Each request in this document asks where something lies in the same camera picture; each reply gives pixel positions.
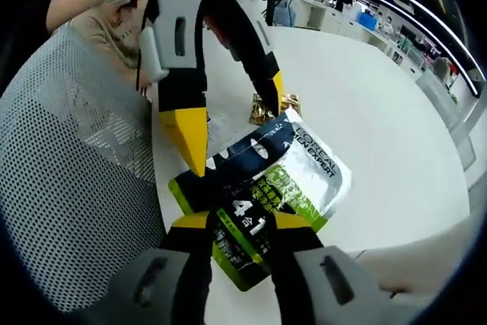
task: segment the ceiling light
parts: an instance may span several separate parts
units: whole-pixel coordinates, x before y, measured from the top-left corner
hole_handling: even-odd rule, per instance
[[[424,30],[424,32],[426,32],[433,40],[435,40],[438,43],[438,45],[440,45],[440,47],[443,48],[447,52],[447,54],[455,62],[455,64],[457,64],[458,69],[461,71],[466,82],[469,83],[470,87],[472,88],[473,93],[475,95],[479,95],[479,92],[476,90],[475,85],[473,85],[473,83],[472,83],[472,79],[470,79],[470,76],[468,75],[466,70],[463,68],[463,66],[458,62],[457,58],[428,28],[426,28],[421,23],[419,23],[414,17],[412,17],[407,12],[405,12],[403,9],[395,6],[392,3],[389,3],[387,0],[380,0],[380,1],[383,2],[385,5],[387,5],[388,7],[391,7],[392,9],[398,11],[400,14],[402,14],[405,17],[407,17],[408,19],[410,19],[411,22],[413,22],[414,24],[417,24],[421,29]]]
[[[465,51],[465,53],[472,59],[473,63],[475,64],[475,66],[479,70],[480,75],[485,80],[485,75],[483,74],[479,63],[473,58],[472,53],[462,43],[461,39],[458,38],[458,36],[439,17],[437,17],[436,14],[434,14],[432,11],[427,9],[423,4],[421,4],[417,0],[409,0],[409,1],[411,3],[413,3],[414,5],[416,5],[418,8],[422,9],[426,14],[428,14],[430,17],[432,17],[435,21],[437,21],[450,34],[450,36],[453,37],[453,39],[460,45],[460,47],[463,49],[463,51]]]
[[[414,9],[412,8],[411,5],[406,4],[405,2],[401,2],[400,0],[393,0],[398,6],[400,6],[402,9],[405,11],[408,11],[409,13],[414,15]]]

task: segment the white table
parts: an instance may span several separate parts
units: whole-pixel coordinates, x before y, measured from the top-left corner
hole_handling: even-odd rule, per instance
[[[352,170],[350,195],[319,232],[325,245],[352,251],[409,243],[468,216],[466,181],[450,134],[391,59],[366,43],[328,33],[274,27],[269,36],[286,90],[301,96],[304,120]],[[210,115],[243,128],[252,84],[212,33],[204,32],[204,44]],[[156,105],[154,168],[169,227],[182,211],[167,182],[186,167],[159,130]],[[208,324],[280,324],[270,279],[243,293],[214,261],[212,268]]]

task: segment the gray mesh fabric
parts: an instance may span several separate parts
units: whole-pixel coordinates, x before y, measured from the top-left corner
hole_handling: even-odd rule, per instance
[[[0,211],[35,283],[61,311],[100,299],[164,228],[150,104],[71,28],[0,99]]]

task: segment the beige shirt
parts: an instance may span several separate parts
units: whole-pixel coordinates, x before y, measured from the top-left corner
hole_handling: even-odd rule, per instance
[[[135,87],[137,79],[138,37],[147,0],[139,0],[131,17],[120,25],[107,19],[100,7],[92,8],[73,18],[70,25],[90,44],[106,55],[119,70],[123,80]]]

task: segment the gold packet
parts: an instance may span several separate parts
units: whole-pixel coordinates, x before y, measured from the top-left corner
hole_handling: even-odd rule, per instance
[[[292,107],[301,115],[301,101],[296,94],[284,94],[281,96],[281,113]],[[250,112],[250,122],[262,126],[274,118],[272,112],[264,105],[258,94],[253,95],[252,111]]]

